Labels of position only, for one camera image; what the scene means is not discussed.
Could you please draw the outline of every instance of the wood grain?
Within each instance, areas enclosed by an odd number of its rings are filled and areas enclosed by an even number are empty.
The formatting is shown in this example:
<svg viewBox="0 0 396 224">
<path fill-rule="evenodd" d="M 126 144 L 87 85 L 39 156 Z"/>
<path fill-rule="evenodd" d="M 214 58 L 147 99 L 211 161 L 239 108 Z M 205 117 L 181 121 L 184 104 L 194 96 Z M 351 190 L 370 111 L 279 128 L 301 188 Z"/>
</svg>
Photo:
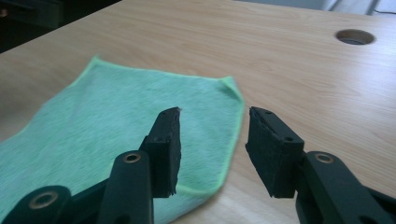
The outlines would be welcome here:
<svg viewBox="0 0 396 224">
<path fill-rule="evenodd" d="M 358 179 L 396 197 L 395 20 L 226 0 L 124 0 L 0 55 L 0 141 L 70 84 L 90 58 L 203 77 L 233 76 L 246 115 L 224 188 L 175 223 L 298 223 L 251 165 L 248 107 L 277 113 Z M 335 34 L 359 29 L 375 42 Z"/>
</svg>

